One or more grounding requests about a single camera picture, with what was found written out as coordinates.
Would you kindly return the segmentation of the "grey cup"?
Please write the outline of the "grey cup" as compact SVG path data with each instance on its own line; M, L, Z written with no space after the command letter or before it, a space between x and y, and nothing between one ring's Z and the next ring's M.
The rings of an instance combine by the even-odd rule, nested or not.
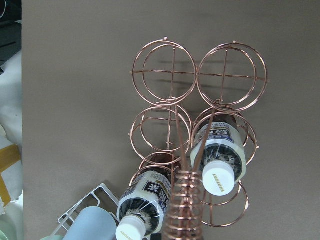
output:
M113 240L116 221L112 215L97 206L83 209L72 224L64 240Z

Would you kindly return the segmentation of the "tea bottle front middle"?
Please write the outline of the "tea bottle front middle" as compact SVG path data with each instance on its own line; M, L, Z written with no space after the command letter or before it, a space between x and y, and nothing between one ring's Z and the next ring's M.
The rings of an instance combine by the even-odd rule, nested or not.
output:
M246 175L246 162L235 117L214 116L199 166L204 188L214 196L229 194Z

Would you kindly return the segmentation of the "black tool case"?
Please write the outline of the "black tool case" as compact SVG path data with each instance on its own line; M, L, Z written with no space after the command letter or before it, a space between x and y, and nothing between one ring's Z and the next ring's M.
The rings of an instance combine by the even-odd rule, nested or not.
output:
M0 66L22 49L22 1L0 0Z

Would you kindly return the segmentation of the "tea bottle far left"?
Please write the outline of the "tea bottle far left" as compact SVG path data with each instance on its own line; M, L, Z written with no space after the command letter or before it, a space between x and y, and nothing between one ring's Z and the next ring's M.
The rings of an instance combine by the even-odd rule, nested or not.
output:
M160 232L172 192L172 171L177 158L158 153L149 158L119 200L117 240L143 240Z

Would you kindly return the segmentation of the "copper wire bottle basket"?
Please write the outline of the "copper wire bottle basket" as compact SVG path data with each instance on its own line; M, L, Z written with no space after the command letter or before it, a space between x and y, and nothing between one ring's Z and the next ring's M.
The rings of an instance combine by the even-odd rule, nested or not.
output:
M262 55L237 41L209 50L201 61L167 38L146 44L136 55L131 76L148 107L135 118L129 139L141 158L138 173L156 154L177 158L172 171L171 197L160 238L202 240L204 228L226 228L239 222L250 206L242 182L224 196L203 185L200 163L213 119L232 115L246 156L246 170L259 148L253 126L243 112L264 94L268 70Z

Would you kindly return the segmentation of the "tea bottle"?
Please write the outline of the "tea bottle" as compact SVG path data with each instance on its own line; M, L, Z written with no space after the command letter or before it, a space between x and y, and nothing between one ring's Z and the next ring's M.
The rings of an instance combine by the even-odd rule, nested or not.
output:
M117 240L143 240L160 232L172 192L172 171L177 158L158 153L149 158L119 200Z
M246 175L246 162L235 117L214 116L199 166L204 188L214 196L229 194Z

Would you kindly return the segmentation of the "white cup rack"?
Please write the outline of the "white cup rack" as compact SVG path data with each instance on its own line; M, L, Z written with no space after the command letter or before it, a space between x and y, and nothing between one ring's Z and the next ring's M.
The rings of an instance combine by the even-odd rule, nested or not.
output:
M58 218L57 222L59 228L56 233L64 236L71 228L80 212L87 207L100 207L106 210L114 218L116 224L118 225L118 204L119 199L104 183L101 183L89 191Z

